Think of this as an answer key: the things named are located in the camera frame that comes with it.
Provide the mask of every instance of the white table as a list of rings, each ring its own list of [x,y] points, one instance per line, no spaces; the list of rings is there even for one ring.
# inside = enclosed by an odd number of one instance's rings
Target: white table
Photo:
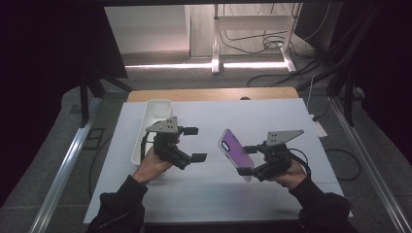
[[[146,103],[124,103],[85,223],[96,216],[99,195],[116,192],[136,169],[130,161]],[[248,101],[173,102],[179,125],[198,127],[196,136],[182,136],[179,149],[192,154],[207,152],[204,163],[185,170],[172,167],[151,182],[145,195],[145,222],[191,223],[297,219],[301,209],[288,190],[276,183],[253,178],[245,183],[218,149],[223,130],[230,128],[244,146],[261,144],[268,131],[303,129],[288,147],[302,150],[309,158],[312,180],[325,192],[342,195],[326,158],[313,121],[302,99]],[[263,155],[252,154],[256,166]]]

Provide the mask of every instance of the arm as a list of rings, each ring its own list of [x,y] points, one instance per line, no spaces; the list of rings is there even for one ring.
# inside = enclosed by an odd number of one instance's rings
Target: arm
[[[148,190],[146,184],[171,166],[150,148],[133,175],[127,177],[116,193],[100,195],[99,212],[87,232],[139,232],[145,217],[142,200]]]
[[[299,221],[309,232],[358,232],[348,221],[351,203],[343,196],[323,193],[298,162],[293,160],[286,173],[269,180],[287,187],[297,199],[302,206]]]

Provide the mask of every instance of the purple phone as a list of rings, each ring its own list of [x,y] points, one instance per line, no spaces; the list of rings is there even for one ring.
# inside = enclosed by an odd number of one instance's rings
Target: purple phone
[[[236,136],[230,131],[225,129],[218,142],[219,149],[226,155],[234,167],[250,167],[255,168],[255,163],[252,158],[246,153],[243,146],[239,143]],[[252,180],[252,176],[243,176],[246,182]]]

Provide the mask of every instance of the black sleeve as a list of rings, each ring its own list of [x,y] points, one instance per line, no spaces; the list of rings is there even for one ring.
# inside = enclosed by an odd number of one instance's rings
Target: black sleeve
[[[290,190],[290,193],[302,206],[299,220],[308,229],[308,232],[358,232],[348,221],[352,205],[343,196],[335,193],[323,193],[308,178]]]
[[[118,192],[102,193],[99,212],[87,233],[139,232],[145,217],[142,199],[147,191],[146,186],[128,176]]]

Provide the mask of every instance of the white plastic container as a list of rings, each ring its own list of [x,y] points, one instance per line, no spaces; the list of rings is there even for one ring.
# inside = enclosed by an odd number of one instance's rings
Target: white plastic container
[[[135,165],[140,165],[140,151],[143,137],[146,135],[146,128],[154,123],[165,120],[173,116],[172,101],[155,99],[148,101],[146,105],[145,115],[143,116],[142,123],[140,125],[139,136],[137,137],[134,151],[131,156],[131,162]],[[150,133],[148,136],[148,142],[154,140],[155,133]],[[145,154],[153,143],[146,143]]]

